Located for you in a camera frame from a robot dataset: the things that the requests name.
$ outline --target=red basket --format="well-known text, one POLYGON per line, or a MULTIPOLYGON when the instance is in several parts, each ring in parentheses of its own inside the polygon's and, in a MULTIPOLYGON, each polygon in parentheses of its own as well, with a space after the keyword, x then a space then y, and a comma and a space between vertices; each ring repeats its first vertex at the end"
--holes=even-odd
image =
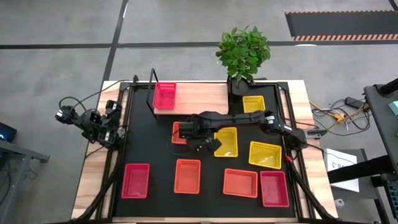
POLYGON ((197 159, 177 159, 174 193, 199 194, 199 189, 200 161, 197 159))
POLYGON ((288 207, 289 198, 285 173, 281 171, 261 171, 262 204, 264 207, 288 207))
POLYGON ((241 197, 257 197, 257 172, 225 169, 224 194, 241 197))
POLYGON ((186 139, 180 138, 180 132, 178 131, 179 122, 176 121, 173 123, 173 132, 172 132, 172 143, 174 144, 187 144, 186 139))
POLYGON ((160 83, 155 86, 154 108, 172 110, 175 104, 176 83, 160 83))
POLYGON ((126 164, 122 198, 146 198, 148 194, 149 164, 126 164))

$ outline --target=white paper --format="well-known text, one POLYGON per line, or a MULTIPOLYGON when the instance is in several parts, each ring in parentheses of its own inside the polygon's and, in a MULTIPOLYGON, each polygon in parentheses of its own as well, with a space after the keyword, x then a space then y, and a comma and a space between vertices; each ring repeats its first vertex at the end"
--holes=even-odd
MULTIPOLYGON (((327 152, 327 154, 325 154, 327 171, 339 169, 339 168, 346 167, 346 166, 351 166, 351 165, 354 165, 357 163, 356 156, 353 156, 353 155, 350 155, 347 153, 343 153, 343 152, 339 152, 336 150, 332 150, 332 149, 325 149, 325 152, 327 152)), ((359 192, 358 179, 347 180, 344 182, 338 182, 338 183, 334 183, 334 184, 330 184, 330 185, 334 186, 334 187, 346 189, 346 190, 351 190, 354 192, 359 192)))

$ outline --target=plastic basket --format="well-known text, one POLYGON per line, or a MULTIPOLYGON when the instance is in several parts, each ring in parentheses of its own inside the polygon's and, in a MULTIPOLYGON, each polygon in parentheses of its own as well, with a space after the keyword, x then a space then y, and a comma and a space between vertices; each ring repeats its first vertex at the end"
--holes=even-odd
POLYGON ((122 198, 146 198, 148 194, 149 164, 126 164, 122 198))
POLYGON ((174 193, 199 194, 199 189, 200 161, 197 159, 177 159, 174 193))
POLYGON ((173 132, 172 132, 172 143, 174 144, 187 144, 186 139, 180 138, 180 132, 178 131, 179 122, 176 121, 173 123, 173 132))
POLYGON ((257 197, 257 172, 225 169, 224 190, 226 195, 257 197))
POLYGON ((250 164, 280 169, 281 160, 282 147, 262 142, 250 142, 250 164))
POLYGON ((176 83, 157 82, 155 86, 154 108, 172 110, 175 104, 176 83))
POLYGON ((282 171, 261 171, 261 193, 264 207, 288 207, 289 198, 285 173, 282 171))
POLYGON ((252 113, 255 111, 265 111, 266 105, 263 96, 244 96, 243 97, 243 111, 245 113, 252 113))
POLYGON ((236 128, 222 128, 217 133, 214 133, 214 138, 222 143, 214 152, 215 157, 238 156, 238 132, 236 128))

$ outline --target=gray floor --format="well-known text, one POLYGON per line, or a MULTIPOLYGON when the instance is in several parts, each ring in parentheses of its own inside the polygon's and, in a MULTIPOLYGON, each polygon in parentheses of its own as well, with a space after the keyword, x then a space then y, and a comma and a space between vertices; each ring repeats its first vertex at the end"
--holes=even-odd
MULTIPOLYGON (((1 44, 110 43, 122 0, 0 1, 1 44)), ((391 10, 388 0, 130 0, 119 43, 219 41, 222 31, 257 25, 273 41, 290 41, 285 11, 391 10)), ((352 96, 363 87, 396 78, 398 46, 350 45, 272 47, 258 77, 305 80, 318 105, 352 96)), ((150 69, 161 80, 224 80, 217 48, 118 49, 110 80, 146 80, 150 69)), ((19 197, 16 223, 48 223, 70 218, 87 142, 80 131, 55 121, 58 100, 83 98, 99 90, 108 49, 0 50, 0 121, 19 130, 16 143, 51 154, 48 164, 32 163, 39 173, 19 197)), ((86 105, 95 107, 97 98, 86 105)), ((331 118, 320 120, 325 125, 331 118)), ((327 134, 322 146, 365 148, 369 158, 384 155, 371 129, 350 137, 327 134)), ((338 126, 336 132, 345 133, 338 126)), ((338 210, 344 220, 379 220, 371 200, 338 210)))

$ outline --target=yellow basket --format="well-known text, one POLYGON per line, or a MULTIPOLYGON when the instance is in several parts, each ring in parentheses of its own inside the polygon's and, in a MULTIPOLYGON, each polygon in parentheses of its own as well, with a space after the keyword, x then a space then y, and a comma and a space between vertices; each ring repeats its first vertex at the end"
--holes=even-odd
POLYGON ((280 169, 281 161, 282 147, 262 142, 250 142, 250 164, 280 169))
POLYGON ((243 110, 245 113, 252 113, 255 111, 265 111, 264 97, 262 96, 244 96, 243 110))
POLYGON ((214 138, 222 143, 214 152, 215 157, 238 156, 238 132, 236 128, 221 128, 217 133, 214 133, 214 138))

